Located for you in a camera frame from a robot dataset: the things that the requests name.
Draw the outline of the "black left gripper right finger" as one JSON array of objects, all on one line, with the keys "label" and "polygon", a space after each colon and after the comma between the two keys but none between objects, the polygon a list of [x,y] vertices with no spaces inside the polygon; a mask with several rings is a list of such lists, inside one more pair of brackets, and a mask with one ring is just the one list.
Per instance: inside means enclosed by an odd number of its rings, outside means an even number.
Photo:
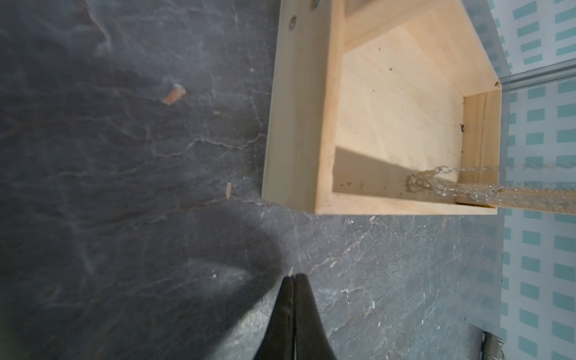
[{"label": "black left gripper right finger", "polygon": [[306,274],[295,276],[295,358],[336,359]]}]

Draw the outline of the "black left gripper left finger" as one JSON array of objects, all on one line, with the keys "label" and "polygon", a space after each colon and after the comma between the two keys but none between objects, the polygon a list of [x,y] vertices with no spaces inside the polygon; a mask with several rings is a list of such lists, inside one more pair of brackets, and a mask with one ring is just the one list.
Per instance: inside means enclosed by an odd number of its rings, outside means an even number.
[{"label": "black left gripper left finger", "polygon": [[295,356],[295,284],[293,277],[282,280],[268,327],[254,360],[292,360]]}]

